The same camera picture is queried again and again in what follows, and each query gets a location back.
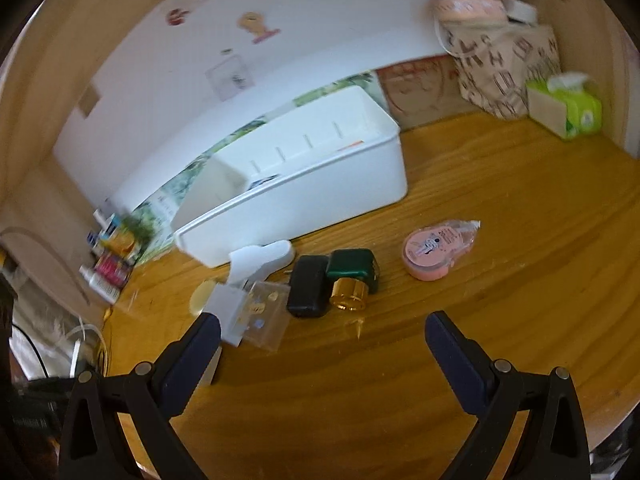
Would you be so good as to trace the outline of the white spray bottle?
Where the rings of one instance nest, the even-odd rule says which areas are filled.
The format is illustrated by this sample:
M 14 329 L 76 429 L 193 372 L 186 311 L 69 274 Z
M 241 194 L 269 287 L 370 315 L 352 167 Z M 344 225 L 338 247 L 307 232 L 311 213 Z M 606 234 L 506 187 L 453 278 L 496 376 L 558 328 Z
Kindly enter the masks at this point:
M 111 306 L 116 304 L 120 291 L 117 287 L 107 281 L 104 276 L 89 268 L 88 266 L 81 266 L 79 273 L 85 279 L 89 287 L 96 292 L 103 300 L 105 300 Z

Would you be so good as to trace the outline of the beige letter print bag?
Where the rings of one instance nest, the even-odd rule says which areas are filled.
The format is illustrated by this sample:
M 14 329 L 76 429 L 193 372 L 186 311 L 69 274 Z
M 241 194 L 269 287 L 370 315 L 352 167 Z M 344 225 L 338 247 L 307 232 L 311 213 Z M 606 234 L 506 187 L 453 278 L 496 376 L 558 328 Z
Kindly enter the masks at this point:
M 527 115 L 526 84 L 561 71 L 549 25 L 440 24 L 438 32 L 456 64 L 462 99 L 500 119 Z

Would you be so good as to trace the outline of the pink framed wall drawing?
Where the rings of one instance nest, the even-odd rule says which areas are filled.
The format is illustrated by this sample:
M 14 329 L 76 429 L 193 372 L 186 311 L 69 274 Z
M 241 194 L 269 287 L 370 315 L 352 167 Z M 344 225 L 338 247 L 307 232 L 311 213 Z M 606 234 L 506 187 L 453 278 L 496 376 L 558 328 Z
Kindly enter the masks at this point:
M 206 70 L 205 77 L 221 102 L 231 100 L 255 85 L 253 76 L 237 54 Z

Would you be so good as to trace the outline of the blue dental floss box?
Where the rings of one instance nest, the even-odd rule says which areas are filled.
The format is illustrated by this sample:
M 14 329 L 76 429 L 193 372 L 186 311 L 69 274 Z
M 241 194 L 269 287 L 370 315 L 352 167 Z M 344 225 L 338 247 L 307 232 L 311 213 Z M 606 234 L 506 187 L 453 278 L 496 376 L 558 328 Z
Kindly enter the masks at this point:
M 250 184 L 250 186 L 247 188 L 247 191 L 254 190 L 254 188 L 259 188 L 260 186 L 262 186 L 262 185 L 264 185 L 264 184 L 266 184 L 266 183 L 269 183 L 269 182 L 271 182 L 271 181 L 272 181 L 272 180 L 274 180 L 274 179 L 277 179 L 277 177 L 279 177 L 279 175 L 278 175 L 278 174 L 272 174 L 271 176 L 268 176 L 268 177 L 262 177 L 262 178 L 260 178 L 260 179 L 258 179 L 258 180 L 255 180 L 255 181 L 254 181 L 254 182 L 252 182 L 252 183 Z

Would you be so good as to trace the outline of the pony wall sticker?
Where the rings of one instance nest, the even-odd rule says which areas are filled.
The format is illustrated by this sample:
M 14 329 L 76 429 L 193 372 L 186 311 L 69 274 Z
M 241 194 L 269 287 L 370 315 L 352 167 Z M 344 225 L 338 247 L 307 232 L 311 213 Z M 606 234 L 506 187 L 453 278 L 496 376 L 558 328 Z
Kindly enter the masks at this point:
M 269 28 L 265 17 L 258 12 L 245 12 L 238 19 L 238 26 L 252 36 L 253 44 L 260 44 L 280 34 L 280 28 Z

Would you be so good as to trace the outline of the pink can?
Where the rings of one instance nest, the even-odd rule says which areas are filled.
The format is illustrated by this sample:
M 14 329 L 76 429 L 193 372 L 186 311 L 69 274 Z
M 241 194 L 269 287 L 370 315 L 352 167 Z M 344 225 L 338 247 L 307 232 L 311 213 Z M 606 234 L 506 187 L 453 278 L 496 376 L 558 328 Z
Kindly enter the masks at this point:
M 106 252 L 96 260 L 94 270 L 118 289 L 123 289 L 127 285 L 131 274 L 130 265 L 110 252 Z

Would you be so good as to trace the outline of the round gold compact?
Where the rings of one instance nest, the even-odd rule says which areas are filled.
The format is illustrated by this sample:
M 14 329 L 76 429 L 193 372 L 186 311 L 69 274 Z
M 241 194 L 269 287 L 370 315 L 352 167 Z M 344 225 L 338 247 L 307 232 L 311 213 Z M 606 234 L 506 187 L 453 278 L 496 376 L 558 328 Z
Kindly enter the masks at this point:
M 215 280 L 205 280 L 198 285 L 189 301 L 189 311 L 196 318 L 199 316 L 205 308 L 208 298 L 212 294 L 214 288 L 218 284 Z

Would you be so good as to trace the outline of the clear sticker plastic box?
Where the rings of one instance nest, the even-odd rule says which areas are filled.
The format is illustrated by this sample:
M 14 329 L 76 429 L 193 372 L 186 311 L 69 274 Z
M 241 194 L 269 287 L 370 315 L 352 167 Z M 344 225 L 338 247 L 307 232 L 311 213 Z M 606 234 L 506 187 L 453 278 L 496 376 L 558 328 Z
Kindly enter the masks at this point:
M 288 327 L 286 310 L 291 287 L 273 282 L 255 282 L 248 290 L 238 326 L 242 341 L 255 347 L 276 352 Z

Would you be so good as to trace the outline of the pink round box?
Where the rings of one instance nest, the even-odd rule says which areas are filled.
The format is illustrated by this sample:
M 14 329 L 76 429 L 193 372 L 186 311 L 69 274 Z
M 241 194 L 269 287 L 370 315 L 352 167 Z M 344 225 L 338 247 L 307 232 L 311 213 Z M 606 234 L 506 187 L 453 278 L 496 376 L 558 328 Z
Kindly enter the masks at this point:
M 432 0 L 436 18 L 443 23 L 505 23 L 501 0 Z

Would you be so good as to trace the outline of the pink correction tape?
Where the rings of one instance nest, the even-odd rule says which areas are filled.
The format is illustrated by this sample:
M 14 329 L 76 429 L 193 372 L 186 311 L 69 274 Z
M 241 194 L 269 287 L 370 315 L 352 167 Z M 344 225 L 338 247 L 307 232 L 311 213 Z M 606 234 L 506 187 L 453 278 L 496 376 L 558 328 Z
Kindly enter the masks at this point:
M 407 272 L 424 282 L 443 278 L 472 249 L 481 225 L 477 220 L 447 220 L 413 231 L 401 251 Z

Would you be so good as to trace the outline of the green tissue pack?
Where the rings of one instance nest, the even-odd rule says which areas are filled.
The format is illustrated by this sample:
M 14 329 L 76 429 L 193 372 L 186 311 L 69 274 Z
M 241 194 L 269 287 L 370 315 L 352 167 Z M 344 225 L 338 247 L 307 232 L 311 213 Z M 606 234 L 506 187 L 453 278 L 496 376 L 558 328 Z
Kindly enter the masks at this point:
M 602 103 L 585 88 L 585 73 L 560 73 L 526 82 L 528 116 L 564 141 L 602 128 Z

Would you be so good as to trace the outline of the black power adapter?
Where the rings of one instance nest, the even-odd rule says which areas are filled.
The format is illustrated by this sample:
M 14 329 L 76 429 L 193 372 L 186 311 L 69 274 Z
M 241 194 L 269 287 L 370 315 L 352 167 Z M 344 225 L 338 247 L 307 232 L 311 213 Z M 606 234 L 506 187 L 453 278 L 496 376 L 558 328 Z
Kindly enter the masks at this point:
M 329 307 L 331 284 L 326 275 L 329 257 L 300 256 L 290 275 L 286 310 L 293 318 L 321 318 Z

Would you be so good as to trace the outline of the orange juice carton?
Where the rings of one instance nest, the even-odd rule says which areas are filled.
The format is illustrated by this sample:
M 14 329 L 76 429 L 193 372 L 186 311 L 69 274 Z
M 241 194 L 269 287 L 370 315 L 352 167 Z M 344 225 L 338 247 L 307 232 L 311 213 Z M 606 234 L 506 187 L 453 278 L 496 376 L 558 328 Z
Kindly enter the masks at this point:
M 142 249 L 141 244 L 116 214 L 107 218 L 106 227 L 99 232 L 99 241 L 104 248 L 130 266 L 137 263 Z

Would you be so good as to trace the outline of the green gold perfume bottle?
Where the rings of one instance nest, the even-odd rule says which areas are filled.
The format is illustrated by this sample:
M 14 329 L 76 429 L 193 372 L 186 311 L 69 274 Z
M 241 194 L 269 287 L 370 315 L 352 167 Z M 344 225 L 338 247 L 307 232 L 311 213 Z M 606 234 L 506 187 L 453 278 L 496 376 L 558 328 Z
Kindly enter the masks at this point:
M 367 307 L 369 296 L 378 291 L 380 269 L 371 249 L 337 249 L 329 256 L 326 277 L 332 285 L 330 305 L 360 311 Z

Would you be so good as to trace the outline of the colourful rubik's cube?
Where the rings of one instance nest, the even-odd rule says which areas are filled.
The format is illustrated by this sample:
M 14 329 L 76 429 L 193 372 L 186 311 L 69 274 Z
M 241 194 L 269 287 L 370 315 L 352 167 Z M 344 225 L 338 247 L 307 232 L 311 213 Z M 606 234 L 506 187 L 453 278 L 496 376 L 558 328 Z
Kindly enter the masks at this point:
M 364 145 L 364 142 L 361 140 L 357 142 L 352 142 L 351 144 L 338 148 L 334 153 L 335 154 L 347 153 L 349 150 L 352 150 L 353 148 L 361 148 L 363 145 Z

